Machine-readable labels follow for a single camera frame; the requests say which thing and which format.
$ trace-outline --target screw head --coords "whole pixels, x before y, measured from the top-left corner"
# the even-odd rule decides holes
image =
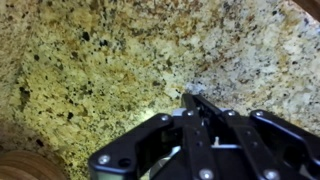
[[[188,115],[188,116],[193,116],[193,114],[194,114],[193,111],[188,111],[188,112],[187,112],[187,115]]]
[[[99,164],[107,164],[109,161],[110,161],[109,155],[102,155],[98,159]]]
[[[263,171],[263,174],[268,180],[279,180],[280,179],[279,172],[275,169],[266,169]]]
[[[257,116],[263,116],[263,112],[262,111],[258,111],[258,112],[256,112],[256,115]]]
[[[161,120],[162,121],[167,121],[167,120],[169,120],[169,116],[168,115],[164,115],[164,116],[161,117]]]
[[[236,115],[236,112],[234,112],[234,111],[229,111],[229,112],[228,112],[228,115],[229,115],[229,116],[234,116],[234,115]]]
[[[199,176],[202,180],[211,180],[213,179],[213,172],[210,169],[201,169]]]

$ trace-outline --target wooden edge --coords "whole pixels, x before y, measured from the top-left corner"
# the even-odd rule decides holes
[[[320,0],[293,0],[313,18],[320,22]]]

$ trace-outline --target speckled granite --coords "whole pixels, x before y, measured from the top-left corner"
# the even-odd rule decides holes
[[[43,0],[37,8],[10,100],[15,123],[33,134],[13,142],[71,179],[86,179],[92,152],[170,113],[185,91],[241,113],[271,110],[320,135],[320,26],[289,1]]]

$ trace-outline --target metal screw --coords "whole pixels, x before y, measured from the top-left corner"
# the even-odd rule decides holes
[[[265,171],[263,171],[263,174],[268,180],[279,180],[280,179],[279,172],[274,169],[266,169]]]
[[[98,159],[99,164],[107,164],[110,161],[110,156],[108,155],[102,155]]]
[[[263,112],[262,111],[258,111],[258,112],[256,112],[256,115],[257,116],[263,116]]]
[[[169,116],[168,115],[164,115],[164,116],[161,117],[161,120],[162,121],[167,121],[167,120],[169,120]]]
[[[234,112],[234,111],[229,111],[229,112],[228,112],[228,115],[229,115],[229,116],[234,116],[234,115],[236,115],[236,112]]]
[[[201,169],[199,176],[202,180],[213,179],[213,172],[210,169]]]
[[[188,116],[193,116],[194,112],[193,111],[188,111],[187,114],[188,114]]]

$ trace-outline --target granite countertop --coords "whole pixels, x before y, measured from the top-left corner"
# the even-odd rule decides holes
[[[12,121],[26,132],[13,128],[24,138],[3,148],[43,154],[71,179],[88,177],[92,152],[179,107],[183,92],[241,114],[266,109],[320,135],[320,25],[291,1],[39,0],[32,7],[10,97]]]

